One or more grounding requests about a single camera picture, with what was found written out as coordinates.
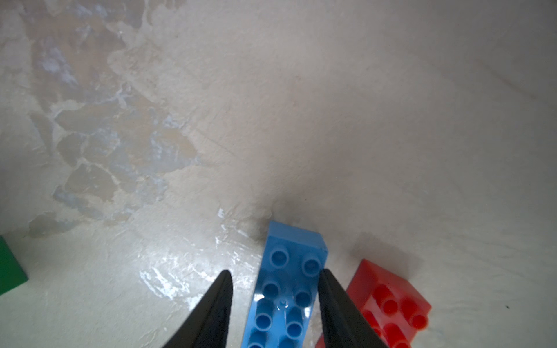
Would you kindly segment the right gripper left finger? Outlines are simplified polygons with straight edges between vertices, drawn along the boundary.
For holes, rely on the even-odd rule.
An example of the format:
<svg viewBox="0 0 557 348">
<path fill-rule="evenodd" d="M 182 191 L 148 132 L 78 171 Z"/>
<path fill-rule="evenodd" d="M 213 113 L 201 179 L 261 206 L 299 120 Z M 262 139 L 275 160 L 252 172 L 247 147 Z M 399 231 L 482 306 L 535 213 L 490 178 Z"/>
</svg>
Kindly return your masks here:
<svg viewBox="0 0 557 348">
<path fill-rule="evenodd" d="M 232 298 L 232 274 L 224 270 L 164 347 L 226 347 Z"/>
</svg>

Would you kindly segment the red lego brick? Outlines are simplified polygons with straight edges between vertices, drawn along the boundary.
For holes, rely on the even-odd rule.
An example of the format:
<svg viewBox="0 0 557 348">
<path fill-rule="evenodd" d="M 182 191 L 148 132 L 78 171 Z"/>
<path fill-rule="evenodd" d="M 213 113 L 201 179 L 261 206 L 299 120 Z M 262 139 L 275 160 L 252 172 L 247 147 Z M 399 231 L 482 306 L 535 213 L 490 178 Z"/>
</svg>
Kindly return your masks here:
<svg viewBox="0 0 557 348">
<path fill-rule="evenodd" d="M 387 347 L 410 347 L 429 323 L 431 304 L 409 281 L 363 259 L 347 289 L 359 312 Z M 321 335 L 317 347 L 326 347 Z"/>
</svg>

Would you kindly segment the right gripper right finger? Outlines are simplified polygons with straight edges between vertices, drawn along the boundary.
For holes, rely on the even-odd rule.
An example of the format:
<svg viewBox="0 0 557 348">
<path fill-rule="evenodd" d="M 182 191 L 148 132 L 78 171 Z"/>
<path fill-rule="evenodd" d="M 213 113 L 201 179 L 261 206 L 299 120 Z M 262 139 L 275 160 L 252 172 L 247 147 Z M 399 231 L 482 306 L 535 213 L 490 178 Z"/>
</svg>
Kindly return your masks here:
<svg viewBox="0 0 557 348">
<path fill-rule="evenodd" d="M 329 269 L 320 272 L 318 291 L 326 347 L 387 348 Z"/>
</svg>

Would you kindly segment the light blue lego brick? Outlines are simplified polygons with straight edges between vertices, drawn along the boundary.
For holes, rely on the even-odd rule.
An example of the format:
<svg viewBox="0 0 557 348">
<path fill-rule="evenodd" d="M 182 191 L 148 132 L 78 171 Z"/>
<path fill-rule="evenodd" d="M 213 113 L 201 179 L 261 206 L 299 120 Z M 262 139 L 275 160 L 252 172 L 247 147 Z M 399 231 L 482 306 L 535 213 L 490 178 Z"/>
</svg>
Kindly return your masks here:
<svg viewBox="0 0 557 348">
<path fill-rule="evenodd" d="M 328 249 L 320 233 L 271 221 L 243 347 L 302 347 Z"/>
</svg>

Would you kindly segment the dark green lego brick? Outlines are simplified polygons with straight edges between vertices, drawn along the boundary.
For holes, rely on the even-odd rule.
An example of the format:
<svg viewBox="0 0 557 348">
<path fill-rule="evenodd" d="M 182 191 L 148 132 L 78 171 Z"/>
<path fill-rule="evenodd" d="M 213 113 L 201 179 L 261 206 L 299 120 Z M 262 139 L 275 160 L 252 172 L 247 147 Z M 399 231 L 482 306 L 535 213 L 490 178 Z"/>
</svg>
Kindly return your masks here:
<svg viewBox="0 0 557 348">
<path fill-rule="evenodd" d="M 27 281 L 26 272 L 2 236 L 0 238 L 0 295 L 6 294 Z"/>
</svg>

